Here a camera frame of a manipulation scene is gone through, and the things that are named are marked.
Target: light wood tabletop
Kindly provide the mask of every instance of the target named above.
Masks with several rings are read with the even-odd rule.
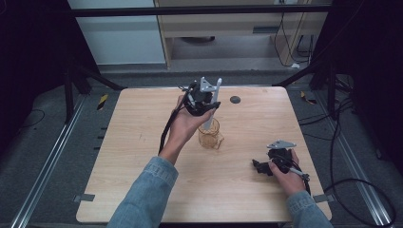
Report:
[[[178,88],[128,88],[121,92],[104,142],[89,178],[77,219],[108,222],[132,182],[158,154],[161,135],[176,105]],[[240,97],[232,104],[232,96]],[[206,149],[198,132],[176,163],[179,177],[163,222],[290,221],[286,196],[276,178],[258,174],[252,159],[267,162],[266,145],[296,143],[303,172],[310,175],[313,195],[323,194],[294,109],[283,87],[221,87],[215,113],[224,137],[219,149]],[[318,204],[328,219],[327,202]]]

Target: denim sleeve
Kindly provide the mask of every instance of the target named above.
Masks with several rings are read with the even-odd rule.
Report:
[[[287,207],[295,227],[333,227],[308,192],[295,193],[287,200]]]
[[[158,227],[178,171],[169,161],[154,157],[133,182],[107,227]]]

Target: person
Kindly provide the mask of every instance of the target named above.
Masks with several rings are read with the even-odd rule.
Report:
[[[215,109],[200,117],[181,109],[169,129],[168,140],[161,153],[153,157],[144,171],[133,182],[125,198],[119,204],[107,227],[159,227],[169,195],[178,177],[175,163],[183,146],[197,128],[209,120]],[[293,160],[298,162],[295,151]],[[332,227],[332,224],[305,191],[300,176],[283,174],[271,162],[269,166],[288,196],[287,206],[296,227]]]

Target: white wall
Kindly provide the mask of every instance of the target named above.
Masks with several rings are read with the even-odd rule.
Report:
[[[154,7],[152,0],[68,0],[72,9]],[[77,18],[98,65],[164,64],[156,16]]]

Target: glass cup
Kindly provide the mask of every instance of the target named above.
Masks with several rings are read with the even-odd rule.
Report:
[[[199,127],[199,143],[207,149],[218,149],[224,137],[220,133],[220,123],[213,118],[210,128],[204,129],[203,124]]]

